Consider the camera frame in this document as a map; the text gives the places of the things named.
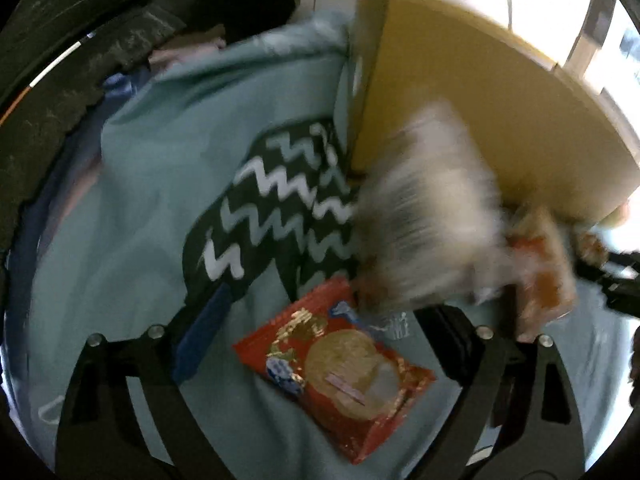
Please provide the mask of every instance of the dark blue fabric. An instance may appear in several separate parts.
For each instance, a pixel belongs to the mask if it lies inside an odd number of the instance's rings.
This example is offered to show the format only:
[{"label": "dark blue fabric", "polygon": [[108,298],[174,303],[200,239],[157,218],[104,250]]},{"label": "dark blue fabric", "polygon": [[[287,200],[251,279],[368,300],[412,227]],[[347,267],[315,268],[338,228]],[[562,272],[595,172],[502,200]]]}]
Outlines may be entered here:
[{"label": "dark blue fabric", "polygon": [[[52,237],[53,229],[47,225],[47,220],[50,216],[60,214],[64,197],[78,176],[100,155],[100,134],[104,123],[137,94],[149,78],[149,70],[142,67],[130,75],[114,74],[103,83],[104,99],[89,110],[67,136],[42,190],[34,202],[25,207],[20,218],[20,227],[7,261],[9,291],[4,341],[8,383],[12,386],[20,419],[24,422],[31,420],[26,394],[26,324],[31,304],[31,285],[38,262],[38,246],[43,242],[48,244]],[[25,431],[29,436],[29,428],[25,428]]]},{"label": "dark blue fabric", "polygon": [[231,288],[223,283],[174,348],[171,377],[176,384],[191,379],[231,309]]}]

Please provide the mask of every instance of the silver screw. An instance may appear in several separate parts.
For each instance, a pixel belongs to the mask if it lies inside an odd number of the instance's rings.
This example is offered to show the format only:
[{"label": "silver screw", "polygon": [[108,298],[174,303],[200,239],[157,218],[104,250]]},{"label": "silver screw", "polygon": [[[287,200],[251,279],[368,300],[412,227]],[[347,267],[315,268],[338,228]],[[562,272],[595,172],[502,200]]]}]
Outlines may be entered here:
[{"label": "silver screw", "polygon": [[480,325],[476,328],[476,334],[480,339],[484,339],[485,341],[489,341],[494,337],[494,331],[485,325]]},{"label": "silver screw", "polygon": [[104,341],[104,336],[102,334],[91,334],[87,339],[86,339],[86,343],[91,346],[92,348],[95,348],[97,346],[100,346],[102,344],[102,342]]},{"label": "silver screw", "polygon": [[543,334],[538,338],[539,343],[545,348],[551,348],[554,345],[554,340],[551,336]]},{"label": "silver screw", "polygon": [[160,339],[164,335],[164,326],[152,325],[149,327],[149,330],[146,331],[146,334],[151,339]]}]

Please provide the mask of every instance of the orange strip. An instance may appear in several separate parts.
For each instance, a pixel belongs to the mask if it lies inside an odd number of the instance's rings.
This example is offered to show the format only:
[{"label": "orange strip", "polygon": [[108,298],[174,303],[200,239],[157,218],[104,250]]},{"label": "orange strip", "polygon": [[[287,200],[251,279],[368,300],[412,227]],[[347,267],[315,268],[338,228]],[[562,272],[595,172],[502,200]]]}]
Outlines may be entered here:
[{"label": "orange strip", "polygon": [[2,119],[0,119],[0,126],[2,126],[4,124],[4,122],[6,121],[6,118],[9,115],[11,115],[11,113],[15,110],[15,107],[17,107],[17,105],[20,104],[20,101],[22,101],[24,96],[29,93],[29,90],[31,90],[31,87],[27,86],[27,88],[25,88],[22,92],[20,92],[20,95],[18,95],[18,97],[15,99],[15,101],[13,103],[11,103],[11,106],[9,106],[7,111],[2,116]]}]

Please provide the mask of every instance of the red snack package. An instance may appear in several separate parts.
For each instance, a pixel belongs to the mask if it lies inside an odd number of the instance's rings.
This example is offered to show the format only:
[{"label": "red snack package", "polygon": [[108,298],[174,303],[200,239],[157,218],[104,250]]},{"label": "red snack package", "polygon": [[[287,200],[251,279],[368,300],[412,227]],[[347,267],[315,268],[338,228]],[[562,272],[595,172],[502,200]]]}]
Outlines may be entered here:
[{"label": "red snack package", "polygon": [[375,341],[353,305],[349,282],[333,278],[234,348],[357,464],[391,436],[435,375]]}]

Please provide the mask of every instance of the cardboard box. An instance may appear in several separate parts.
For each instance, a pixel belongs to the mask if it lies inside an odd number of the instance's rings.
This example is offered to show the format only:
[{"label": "cardboard box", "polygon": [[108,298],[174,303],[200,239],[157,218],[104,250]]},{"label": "cardboard box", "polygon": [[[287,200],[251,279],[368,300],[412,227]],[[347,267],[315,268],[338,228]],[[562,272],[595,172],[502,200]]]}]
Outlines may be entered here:
[{"label": "cardboard box", "polygon": [[442,0],[358,0],[351,173],[364,174],[426,102],[459,112],[507,203],[532,194],[596,222],[640,170],[585,87],[501,26]]}]

